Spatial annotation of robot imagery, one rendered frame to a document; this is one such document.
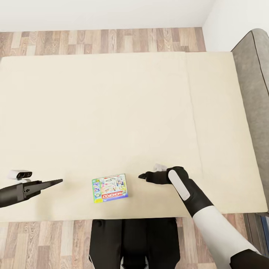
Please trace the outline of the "board game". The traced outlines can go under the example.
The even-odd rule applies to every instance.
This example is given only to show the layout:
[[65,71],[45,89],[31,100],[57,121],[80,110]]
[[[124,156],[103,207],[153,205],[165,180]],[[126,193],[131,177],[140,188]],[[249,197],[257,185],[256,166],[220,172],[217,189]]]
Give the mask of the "board game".
[[92,179],[94,203],[129,197],[125,173]]

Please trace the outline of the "robot trunk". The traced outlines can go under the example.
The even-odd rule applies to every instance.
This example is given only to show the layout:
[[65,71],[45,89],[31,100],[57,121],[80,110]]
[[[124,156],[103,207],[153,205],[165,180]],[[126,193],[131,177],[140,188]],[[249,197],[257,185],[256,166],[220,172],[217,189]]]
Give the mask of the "robot trunk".
[[125,265],[125,258],[123,256],[121,259],[121,266],[120,269],[149,269],[148,259],[144,256],[144,265]]

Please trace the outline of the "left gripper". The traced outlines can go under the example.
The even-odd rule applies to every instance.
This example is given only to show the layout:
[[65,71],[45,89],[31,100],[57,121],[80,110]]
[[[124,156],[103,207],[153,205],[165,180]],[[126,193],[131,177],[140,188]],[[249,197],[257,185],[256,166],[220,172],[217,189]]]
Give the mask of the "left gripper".
[[63,179],[51,180],[49,182],[42,182],[41,180],[31,181],[2,188],[0,190],[0,207],[7,207],[29,200],[31,197],[41,194],[41,190],[60,182],[63,182]]

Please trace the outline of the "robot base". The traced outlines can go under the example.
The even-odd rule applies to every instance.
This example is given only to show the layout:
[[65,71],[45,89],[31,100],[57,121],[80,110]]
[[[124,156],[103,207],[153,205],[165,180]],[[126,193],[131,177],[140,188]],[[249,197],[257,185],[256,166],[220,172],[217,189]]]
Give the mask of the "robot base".
[[149,269],[175,269],[180,261],[176,217],[93,219],[89,260],[94,269],[120,269],[144,265]]

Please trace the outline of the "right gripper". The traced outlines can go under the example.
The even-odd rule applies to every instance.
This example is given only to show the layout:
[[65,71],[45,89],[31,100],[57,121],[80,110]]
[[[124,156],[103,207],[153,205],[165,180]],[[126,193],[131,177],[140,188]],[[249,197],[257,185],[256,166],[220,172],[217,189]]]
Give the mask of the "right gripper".
[[146,172],[138,176],[138,178],[146,179],[147,182],[155,183],[155,184],[161,184],[164,185],[164,183],[161,182],[160,174],[162,172]]

